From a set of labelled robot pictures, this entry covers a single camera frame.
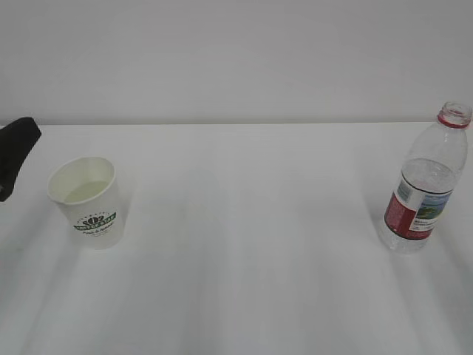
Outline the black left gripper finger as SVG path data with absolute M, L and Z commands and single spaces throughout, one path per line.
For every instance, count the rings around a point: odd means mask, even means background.
M 31 117 L 19 118 L 0 131 L 0 201 L 5 202 L 13 193 L 16 178 L 29 153 L 41 137 L 41 130 Z

